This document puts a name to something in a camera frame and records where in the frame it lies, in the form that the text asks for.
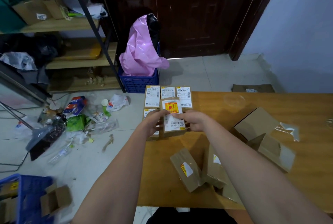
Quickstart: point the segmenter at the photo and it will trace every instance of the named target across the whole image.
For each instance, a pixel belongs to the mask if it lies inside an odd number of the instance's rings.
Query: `green plastic bag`
[[[67,119],[66,130],[69,132],[83,130],[86,125],[86,116],[79,114],[78,116],[70,117]]]

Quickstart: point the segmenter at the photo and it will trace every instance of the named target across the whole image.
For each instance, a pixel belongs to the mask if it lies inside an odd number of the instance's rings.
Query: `plastic bottle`
[[[69,143],[62,150],[60,150],[54,157],[52,157],[50,160],[48,160],[47,163],[50,165],[55,165],[61,159],[63,159],[65,156],[67,156],[71,151],[72,151],[72,143]]]

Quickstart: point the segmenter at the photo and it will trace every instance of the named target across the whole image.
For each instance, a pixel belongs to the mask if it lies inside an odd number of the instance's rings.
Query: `packing tape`
[[[299,131],[298,131],[298,126],[294,125],[289,125],[286,123],[280,122],[280,126],[277,126],[275,129],[287,134],[291,134],[294,137],[295,142],[299,142]]]

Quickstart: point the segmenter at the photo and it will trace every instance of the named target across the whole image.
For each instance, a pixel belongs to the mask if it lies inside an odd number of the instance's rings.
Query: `yellow warning label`
[[[12,183],[12,185],[10,186],[11,190],[16,190],[17,188],[19,188],[19,182]]]
[[[185,166],[184,166],[184,164],[181,164],[181,169],[183,170],[183,172],[185,173],[185,176],[187,176],[186,175],[186,169],[185,169]]]
[[[165,103],[165,109],[170,113],[179,113],[177,102]]]

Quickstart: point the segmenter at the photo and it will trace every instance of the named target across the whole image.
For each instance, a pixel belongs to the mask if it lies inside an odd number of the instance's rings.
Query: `wooden shelf board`
[[[86,68],[77,68],[71,70],[57,70],[48,86],[49,93],[56,92],[77,92],[77,91],[91,91],[91,90],[106,90],[106,89],[119,89],[119,83],[114,76],[111,67],[103,67],[102,75],[107,75],[104,86],[98,84],[88,84],[89,77]]]
[[[94,19],[96,27],[99,20]],[[38,33],[38,32],[52,32],[52,31],[69,31],[69,30],[83,30],[90,29],[90,24],[86,18],[73,18],[72,20],[56,20],[49,19],[38,22],[31,26],[22,28],[17,33]]]
[[[116,58],[117,43],[112,42],[109,44],[108,54],[111,58],[111,61],[114,63]],[[91,51],[91,47],[87,48],[83,45],[81,49],[71,50],[68,53],[65,53],[64,56],[71,54],[72,57],[88,57]],[[83,67],[92,67],[92,66],[109,66],[109,62],[104,54],[102,54],[98,59],[84,59],[84,60],[54,60],[49,62],[46,66],[47,70],[55,69],[70,69],[70,68],[83,68]]]

